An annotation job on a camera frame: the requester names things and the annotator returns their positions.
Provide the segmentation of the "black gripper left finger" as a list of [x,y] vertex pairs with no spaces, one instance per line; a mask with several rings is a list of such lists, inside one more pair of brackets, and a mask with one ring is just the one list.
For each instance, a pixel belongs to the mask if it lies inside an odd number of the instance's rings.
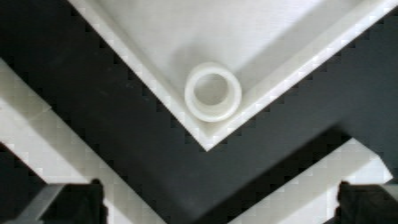
[[85,184],[49,184],[10,224],[108,224],[103,199],[105,187],[97,179]]

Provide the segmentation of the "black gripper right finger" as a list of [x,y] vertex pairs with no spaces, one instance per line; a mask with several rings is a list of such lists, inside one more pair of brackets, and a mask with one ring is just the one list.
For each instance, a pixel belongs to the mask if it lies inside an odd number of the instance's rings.
[[398,184],[339,183],[334,224],[398,224]]

